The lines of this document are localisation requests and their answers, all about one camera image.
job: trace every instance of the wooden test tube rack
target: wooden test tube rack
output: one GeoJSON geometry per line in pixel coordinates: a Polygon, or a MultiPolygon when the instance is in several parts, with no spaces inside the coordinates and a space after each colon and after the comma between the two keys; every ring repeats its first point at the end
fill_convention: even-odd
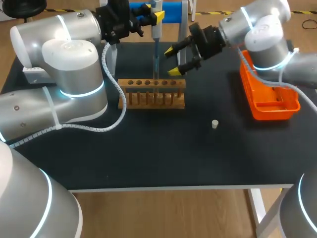
{"type": "Polygon", "coordinates": [[[119,79],[119,86],[125,93],[128,109],[183,109],[185,108],[185,79],[119,79]],[[126,89],[146,89],[145,93],[126,92],[126,89]],[[154,92],[155,89],[171,89],[175,92],[154,92]]]}

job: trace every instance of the small white cap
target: small white cap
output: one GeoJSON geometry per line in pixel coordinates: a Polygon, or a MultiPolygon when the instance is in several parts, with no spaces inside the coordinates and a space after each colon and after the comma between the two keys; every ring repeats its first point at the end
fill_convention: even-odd
{"type": "Polygon", "coordinates": [[[216,129],[218,124],[219,124],[219,122],[217,120],[212,120],[212,122],[211,122],[211,126],[213,127],[213,129],[216,129]]]}
{"type": "Polygon", "coordinates": [[[99,58],[94,44],[84,40],[49,40],[43,44],[42,54],[48,65],[64,71],[86,68],[99,58]]]}

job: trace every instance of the gray robot arm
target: gray robot arm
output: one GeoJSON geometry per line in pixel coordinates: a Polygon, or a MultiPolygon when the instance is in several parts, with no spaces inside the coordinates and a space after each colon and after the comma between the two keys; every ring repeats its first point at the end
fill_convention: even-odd
{"type": "Polygon", "coordinates": [[[201,67],[201,61],[222,52],[228,47],[243,45],[246,34],[264,16],[275,14],[284,23],[291,18],[287,0],[256,0],[241,7],[233,14],[219,22],[219,27],[208,26],[201,29],[198,23],[189,27],[191,35],[181,42],[173,44],[165,56],[177,54],[181,49],[191,46],[194,57],[186,64],[169,71],[172,76],[184,75],[186,72],[201,67]]]}
{"type": "Polygon", "coordinates": [[[11,41],[23,66],[43,68],[56,87],[0,95],[0,140],[102,115],[107,98],[95,46],[101,40],[119,43],[130,32],[143,36],[141,26],[155,26],[159,15],[146,4],[130,9],[128,0],[110,0],[95,13],[83,10],[14,26],[11,41]]]}
{"type": "Polygon", "coordinates": [[[59,124],[91,120],[107,107],[99,57],[83,40],[49,40],[42,47],[41,66],[55,87],[0,95],[1,140],[9,141],[59,124]]]}
{"type": "Polygon", "coordinates": [[[263,17],[245,37],[257,74],[264,80],[317,88],[317,54],[289,51],[283,28],[274,15],[263,17]]]}

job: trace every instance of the orange basket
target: orange basket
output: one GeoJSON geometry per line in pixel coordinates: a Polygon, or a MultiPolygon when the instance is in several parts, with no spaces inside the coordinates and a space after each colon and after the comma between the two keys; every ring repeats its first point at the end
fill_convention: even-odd
{"type": "MultiPolygon", "coordinates": [[[[253,68],[248,51],[242,52],[253,68]]],[[[288,120],[301,109],[298,94],[287,88],[267,87],[257,81],[241,61],[240,75],[252,115],[256,120],[288,120]]]]}

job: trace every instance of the black table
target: black table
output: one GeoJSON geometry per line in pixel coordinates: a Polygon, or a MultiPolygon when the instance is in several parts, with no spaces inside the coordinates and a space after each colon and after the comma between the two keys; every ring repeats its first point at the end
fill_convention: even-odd
{"type": "MultiPolygon", "coordinates": [[[[162,44],[161,54],[170,44],[162,44]]],[[[151,78],[152,52],[151,43],[118,45],[116,77],[151,78]]],[[[255,121],[239,65],[237,53],[224,49],[189,72],[184,110],[128,110],[110,132],[63,129],[17,151],[72,190],[293,184],[317,158],[316,115],[300,100],[300,112],[289,121],[255,121]]],[[[160,77],[168,78],[175,66],[175,59],[161,57],[160,77]]],[[[35,86],[27,84],[16,59],[2,92],[35,86]]],[[[106,88],[106,113],[82,124],[106,127],[117,120],[118,93],[108,79],[106,88]]],[[[303,91],[317,102],[315,90],[303,91]]]]}

